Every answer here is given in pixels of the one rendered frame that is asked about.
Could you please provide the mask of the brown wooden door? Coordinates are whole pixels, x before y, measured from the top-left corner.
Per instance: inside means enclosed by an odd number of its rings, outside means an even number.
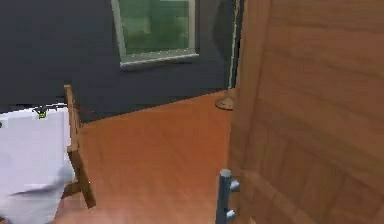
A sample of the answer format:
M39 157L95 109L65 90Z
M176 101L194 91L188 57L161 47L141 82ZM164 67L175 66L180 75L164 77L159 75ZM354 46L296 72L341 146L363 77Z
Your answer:
M384 224L384 0L245 0L233 224Z

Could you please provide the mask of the small black and green object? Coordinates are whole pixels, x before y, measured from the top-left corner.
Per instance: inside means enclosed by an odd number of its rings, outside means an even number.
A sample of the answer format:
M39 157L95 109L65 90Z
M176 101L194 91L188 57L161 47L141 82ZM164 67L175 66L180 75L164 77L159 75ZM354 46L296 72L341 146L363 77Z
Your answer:
M36 112L39 119L43 119L47 116L47 111L49 110L48 106L39 106L33 109L33 112Z

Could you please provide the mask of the wooden bed with white sheet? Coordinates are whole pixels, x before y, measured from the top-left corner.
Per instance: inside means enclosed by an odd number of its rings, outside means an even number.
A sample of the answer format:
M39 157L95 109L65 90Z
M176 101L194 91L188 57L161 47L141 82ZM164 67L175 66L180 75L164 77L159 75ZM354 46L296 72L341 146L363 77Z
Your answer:
M48 106L39 119L33 109ZM79 109L69 84L64 100L0 112L0 224L49 224L60 201L96 199L80 155Z

